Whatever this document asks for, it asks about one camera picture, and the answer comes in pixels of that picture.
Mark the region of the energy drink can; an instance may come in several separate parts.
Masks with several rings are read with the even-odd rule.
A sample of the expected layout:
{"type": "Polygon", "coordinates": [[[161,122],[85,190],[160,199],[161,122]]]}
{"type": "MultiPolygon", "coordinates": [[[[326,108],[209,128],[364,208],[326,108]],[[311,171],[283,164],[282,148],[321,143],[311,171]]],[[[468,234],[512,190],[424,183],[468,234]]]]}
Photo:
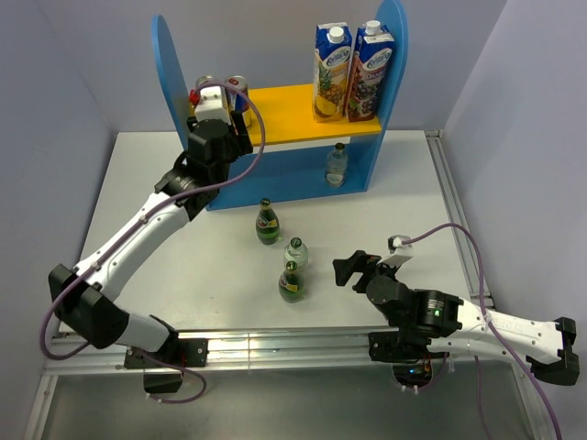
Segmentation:
{"type": "Polygon", "coordinates": [[[205,75],[198,78],[195,82],[194,89],[197,92],[203,91],[205,88],[215,87],[216,86],[216,78],[211,75],[205,75]]]}
{"type": "MultiPolygon", "coordinates": [[[[235,89],[238,89],[246,96],[249,96],[248,83],[244,77],[238,75],[228,76],[226,77],[226,83],[231,84],[235,89]]],[[[230,109],[240,112],[245,126],[250,127],[252,112],[250,110],[249,102],[232,89],[226,89],[226,94],[230,109]]]]}

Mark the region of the green glass bottle front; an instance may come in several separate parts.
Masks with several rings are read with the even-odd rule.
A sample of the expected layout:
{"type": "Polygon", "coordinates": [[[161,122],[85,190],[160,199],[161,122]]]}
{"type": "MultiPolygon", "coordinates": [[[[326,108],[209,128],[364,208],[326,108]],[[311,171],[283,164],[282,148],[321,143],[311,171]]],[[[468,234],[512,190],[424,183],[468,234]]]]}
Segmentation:
{"type": "Polygon", "coordinates": [[[295,261],[289,260],[284,267],[279,280],[278,290],[282,298],[288,303],[297,303],[305,296],[305,278],[300,273],[295,261]]]}

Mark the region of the green glass bottle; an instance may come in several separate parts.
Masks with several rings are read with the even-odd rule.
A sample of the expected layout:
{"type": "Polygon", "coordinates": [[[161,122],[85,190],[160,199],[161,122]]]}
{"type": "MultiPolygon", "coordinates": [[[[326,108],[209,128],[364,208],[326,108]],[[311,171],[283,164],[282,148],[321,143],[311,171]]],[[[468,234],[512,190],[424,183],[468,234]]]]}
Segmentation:
{"type": "Polygon", "coordinates": [[[264,245],[272,245],[280,238],[279,218],[272,209],[271,201],[268,198],[260,200],[260,210],[256,217],[255,227],[257,238],[264,245]]]}
{"type": "Polygon", "coordinates": [[[288,303],[297,303],[305,296],[305,278],[300,273],[295,261],[289,260],[284,267],[279,280],[278,290],[282,298],[288,303]]]}

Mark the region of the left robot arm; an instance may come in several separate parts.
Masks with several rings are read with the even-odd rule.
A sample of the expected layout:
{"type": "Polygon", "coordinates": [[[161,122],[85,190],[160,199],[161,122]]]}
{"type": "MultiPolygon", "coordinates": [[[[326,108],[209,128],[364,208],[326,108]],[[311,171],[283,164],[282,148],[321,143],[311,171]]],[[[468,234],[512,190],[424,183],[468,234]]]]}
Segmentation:
{"type": "Polygon", "coordinates": [[[116,299],[135,272],[194,220],[229,181],[231,163],[253,150],[243,116],[192,119],[188,147],[129,222],[90,257],[49,275],[52,313],[96,348],[140,348],[158,366],[178,357],[176,331],[161,319],[127,312],[116,299]]]}

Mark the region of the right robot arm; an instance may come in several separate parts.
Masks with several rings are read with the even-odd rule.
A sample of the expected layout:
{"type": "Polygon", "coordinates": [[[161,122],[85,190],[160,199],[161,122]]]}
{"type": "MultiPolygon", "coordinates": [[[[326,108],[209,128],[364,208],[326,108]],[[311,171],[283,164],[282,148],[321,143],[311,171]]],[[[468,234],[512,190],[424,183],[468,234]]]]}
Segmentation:
{"type": "Polygon", "coordinates": [[[385,363],[410,363],[444,354],[521,360],[537,379],[572,386],[580,375],[573,352],[574,320],[561,317],[540,322],[496,311],[437,290],[411,289],[396,278],[410,255],[387,258],[355,251],[333,262],[335,283],[347,284],[360,275],[353,291],[362,293],[385,318],[386,332],[369,334],[369,355],[385,363]]]}

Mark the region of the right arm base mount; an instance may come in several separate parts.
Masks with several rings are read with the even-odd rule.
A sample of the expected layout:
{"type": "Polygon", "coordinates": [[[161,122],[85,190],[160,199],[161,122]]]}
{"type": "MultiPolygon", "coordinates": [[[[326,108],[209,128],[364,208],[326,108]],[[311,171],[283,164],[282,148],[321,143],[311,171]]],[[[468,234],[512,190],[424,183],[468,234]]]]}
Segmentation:
{"type": "Polygon", "coordinates": [[[393,365],[393,376],[406,387],[424,387],[435,376],[432,361],[441,359],[445,365],[446,352],[432,353],[427,336],[407,331],[386,331],[368,333],[369,356],[371,361],[393,365]]]}

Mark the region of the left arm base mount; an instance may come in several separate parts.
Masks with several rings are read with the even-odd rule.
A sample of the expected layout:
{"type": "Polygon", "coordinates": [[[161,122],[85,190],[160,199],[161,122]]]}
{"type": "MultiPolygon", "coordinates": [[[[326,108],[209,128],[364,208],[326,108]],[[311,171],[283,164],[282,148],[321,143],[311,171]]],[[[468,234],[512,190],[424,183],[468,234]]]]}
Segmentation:
{"type": "Polygon", "coordinates": [[[193,402],[206,391],[205,377],[194,368],[206,366],[208,340],[206,338],[178,338],[156,353],[130,347],[123,368],[143,371],[143,389],[149,399],[166,404],[193,402]],[[200,390],[192,397],[172,398],[188,379],[198,379],[200,390]]]}

